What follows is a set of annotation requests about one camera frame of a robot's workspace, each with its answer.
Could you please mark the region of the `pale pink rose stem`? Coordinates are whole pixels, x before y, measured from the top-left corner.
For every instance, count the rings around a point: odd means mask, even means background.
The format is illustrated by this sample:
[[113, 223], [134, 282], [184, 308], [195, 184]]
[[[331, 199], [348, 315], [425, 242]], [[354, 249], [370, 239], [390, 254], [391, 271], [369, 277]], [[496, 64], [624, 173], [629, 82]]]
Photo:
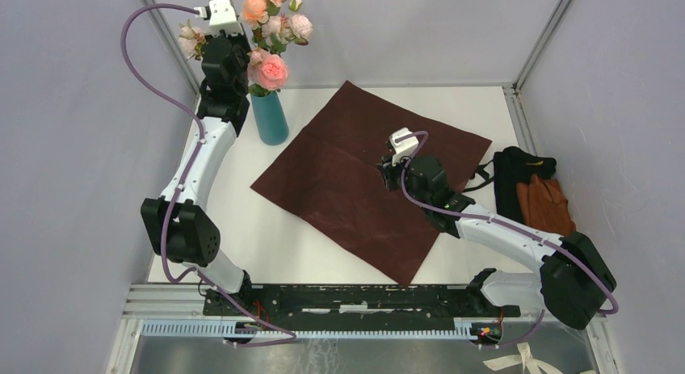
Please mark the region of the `pale pink rose stem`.
[[272, 36], [279, 37], [283, 31], [284, 19], [279, 15], [287, 0], [245, 0], [240, 17], [251, 29], [253, 42], [267, 42]]

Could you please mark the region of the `red paper bouquet wrapper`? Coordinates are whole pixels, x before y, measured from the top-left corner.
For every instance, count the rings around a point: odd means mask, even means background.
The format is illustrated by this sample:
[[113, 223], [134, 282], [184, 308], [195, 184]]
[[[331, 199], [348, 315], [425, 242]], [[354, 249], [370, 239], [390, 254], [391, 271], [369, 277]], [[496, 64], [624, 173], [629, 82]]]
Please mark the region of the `red paper bouquet wrapper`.
[[385, 187], [377, 169], [401, 128], [428, 133], [422, 152], [439, 159], [457, 190], [491, 145], [346, 82], [252, 187], [406, 286], [439, 233], [419, 207]]

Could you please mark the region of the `black ribbon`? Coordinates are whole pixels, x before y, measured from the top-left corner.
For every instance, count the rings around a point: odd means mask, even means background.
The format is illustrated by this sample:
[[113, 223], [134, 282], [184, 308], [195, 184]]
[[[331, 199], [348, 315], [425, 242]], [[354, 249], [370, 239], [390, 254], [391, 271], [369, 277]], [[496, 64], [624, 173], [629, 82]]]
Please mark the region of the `black ribbon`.
[[493, 183], [494, 182], [494, 175], [486, 170], [487, 166], [489, 166], [490, 164], [493, 164], [493, 163], [494, 163], [494, 160], [490, 160], [486, 163], [480, 164], [476, 168], [476, 170], [474, 171], [470, 180], [474, 180], [477, 176], [479, 176], [480, 178], [482, 178], [482, 182], [476, 186], [473, 186], [473, 187], [466, 187], [462, 192], [468, 193], [468, 192], [478, 191], [484, 187], [487, 187], [491, 183]]

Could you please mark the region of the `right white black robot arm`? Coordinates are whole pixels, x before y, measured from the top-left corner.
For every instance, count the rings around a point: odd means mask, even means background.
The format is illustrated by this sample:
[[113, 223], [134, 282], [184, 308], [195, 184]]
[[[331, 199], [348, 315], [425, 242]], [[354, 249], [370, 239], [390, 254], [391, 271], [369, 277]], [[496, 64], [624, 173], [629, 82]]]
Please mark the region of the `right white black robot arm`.
[[598, 314], [616, 313], [616, 279], [594, 243], [577, 231], [548, 233], [491, 212], [453, 189], [437, 158], [388, 155], [377, 165], [385, 187], [400, 190], [439, 232], [475, 242], [525, 266], [479, 274], [466, 303], [477, 316], [515, 305], [543, 309], [576, 330]]

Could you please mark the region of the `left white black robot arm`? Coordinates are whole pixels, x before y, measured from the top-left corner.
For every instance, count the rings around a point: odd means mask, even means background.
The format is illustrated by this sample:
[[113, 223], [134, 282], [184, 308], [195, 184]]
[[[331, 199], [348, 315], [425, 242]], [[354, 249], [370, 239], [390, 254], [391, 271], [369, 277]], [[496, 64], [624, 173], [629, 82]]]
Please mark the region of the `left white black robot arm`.
[[221, 163], [239, 136], [247, 98], [250, 45], [243, 34], [209, 36], [200, 49], [204, 80], [192, 112], [197, 132], [172, 180], [156, 199], [141, 205], [153, 252], [168, 263], [194, 269], [223, 290], [223, 305], [234, 315], [248, 313], [254, 294], [242, 287], [246, 273], [221, 252], [221, 234], [205, 212]]

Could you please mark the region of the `pink flower stem in vase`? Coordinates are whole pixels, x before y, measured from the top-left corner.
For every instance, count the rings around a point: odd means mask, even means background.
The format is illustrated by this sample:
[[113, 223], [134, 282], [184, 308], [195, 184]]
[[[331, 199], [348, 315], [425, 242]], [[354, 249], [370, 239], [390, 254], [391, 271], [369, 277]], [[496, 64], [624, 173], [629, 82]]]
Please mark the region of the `pink flower stem in vase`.
[[200, 27], [194, 27], [189, 19], [179, 24], [177, 38], [179, 47], [187, 60], [202, 60], [202, 47], [206, 44], [206, 32]]

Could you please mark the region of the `teal ceramic vase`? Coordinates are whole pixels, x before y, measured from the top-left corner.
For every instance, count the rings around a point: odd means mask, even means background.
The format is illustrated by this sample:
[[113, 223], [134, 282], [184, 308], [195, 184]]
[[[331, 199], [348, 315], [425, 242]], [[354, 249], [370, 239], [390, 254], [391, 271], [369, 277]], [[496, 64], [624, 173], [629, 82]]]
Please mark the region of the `teal ceramic vase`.
[[280, 145], [289, 135], [284, 109], [276, 92], [269, 95], [251, 95], [251, 105], [258, 134], [267, 145]]

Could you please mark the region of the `black cloth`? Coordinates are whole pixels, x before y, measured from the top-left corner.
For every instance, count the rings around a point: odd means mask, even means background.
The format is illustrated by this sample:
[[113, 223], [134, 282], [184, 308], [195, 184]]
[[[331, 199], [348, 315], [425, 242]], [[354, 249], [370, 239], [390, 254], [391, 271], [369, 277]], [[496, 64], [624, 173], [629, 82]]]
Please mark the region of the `black cloth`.
[[523, 223], [517, 185], [529, 185], [535, 174], [551, 179], [556, 174], [557, 160], [531, 155], [521, 148], [510, 146], [494, 154], [494, 196], [497, 213]]

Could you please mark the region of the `orange cloth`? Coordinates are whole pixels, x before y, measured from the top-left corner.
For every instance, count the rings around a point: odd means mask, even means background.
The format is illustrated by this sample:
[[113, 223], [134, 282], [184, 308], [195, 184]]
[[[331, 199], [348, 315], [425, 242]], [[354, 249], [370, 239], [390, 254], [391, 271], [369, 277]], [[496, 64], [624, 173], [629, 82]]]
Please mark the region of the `orange cloth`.
[[558, 179], [542, 179], [534, 174], [528, 184], [516, 185], [523, 222], [547, 233], [569, 236], [576, 231], [568, 203]]

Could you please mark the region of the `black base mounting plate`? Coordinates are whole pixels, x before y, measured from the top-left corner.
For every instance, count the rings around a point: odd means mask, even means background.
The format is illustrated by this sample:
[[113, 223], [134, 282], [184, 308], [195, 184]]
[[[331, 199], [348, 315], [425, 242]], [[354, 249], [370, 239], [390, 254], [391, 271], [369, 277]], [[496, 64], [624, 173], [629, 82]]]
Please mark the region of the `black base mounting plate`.
[[253, 315], [290, 331], [453, 330], [455, 318], [519, 317], [465, 285], [252, 285], [234, 297]]

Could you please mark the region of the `white paper strip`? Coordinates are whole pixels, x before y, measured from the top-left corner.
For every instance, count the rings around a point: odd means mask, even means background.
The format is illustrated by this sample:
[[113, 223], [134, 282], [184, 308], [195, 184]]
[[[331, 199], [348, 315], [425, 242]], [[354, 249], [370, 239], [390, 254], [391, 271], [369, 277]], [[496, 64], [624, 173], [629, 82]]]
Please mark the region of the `white paper strip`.
[[508, 368], [519, 368], [521, 373], [531, 374], [563, 374], [559, 368], [537, 359], [532, 354], [532, 349], [527, 342], [517, 344], [516, 355], [505, 355], [483, 362], [486, 368], [493, 372], [500, 372]]

